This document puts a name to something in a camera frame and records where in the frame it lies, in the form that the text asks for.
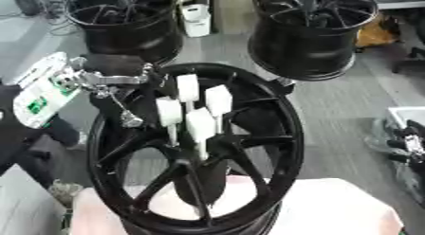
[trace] white masking plug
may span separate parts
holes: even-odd
[[[225,85],[218,85],[205,91],[205,101],[215,119],[215,131],[223,133],[223,115],[231,111],[233,96]]]
[[[170,143],[177,146],[177,124],[183,120],[183,110],[177,99],[169,97],[157,99],[157,112],[162,127],[167,127]]]
[[[196,143],[200,159],[208,159],[207,139],[215,136],[215,121],[207,108],[193,110],[186,115],[186,127]]]
[[[199,82],[196,74],[177,77],[178,99],[186,104],[186,111],[194,110],[194,102],[199,100]]]

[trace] white foam block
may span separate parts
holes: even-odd
[[[181,102],[199,100],[199,82],[196,74],[177,77],[178,99]]]
[[[177,99],[169,97],[157,99],[157,112],[163,127],[178,124],[183,120],[183,111]]]
[[[207,107],[217,118],[231,111],[233,97],[225,85],[218,85],[205,91]]]
[[[186,115],[186,127],[196,143],[215,135],[214,118],[205,107],[193,110]]]

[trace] white cloth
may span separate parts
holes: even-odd
[[[230,176],[212,214],[235,210],[254,194],[248,177]],[[150,209],[180,219],[194,218],[195,210],[178,200],[173,190],[165,189],[156,195]],[[285,196],[269,235],[398,235],[402,227],[393,208],[346,181],[328,178],[297,181]],[[127,235],[119,217],[93,189],[83,191],[76,198],[70,234]]]

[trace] white bucket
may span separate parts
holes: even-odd
[[[201,37],[211,32],[211,14],[208,5],[193,4],[181,7],[181,15],[189,37]]]

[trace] black chair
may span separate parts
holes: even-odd
[[[425,19],[419,19],[416,24],[416,35],[420,42],[425,44]],[[425,68],[425,49],[412,47],[411,52],[407,55],[408,59],[401,60],[393,65],[393,72],[399,73],[404,67],[424,67]]]

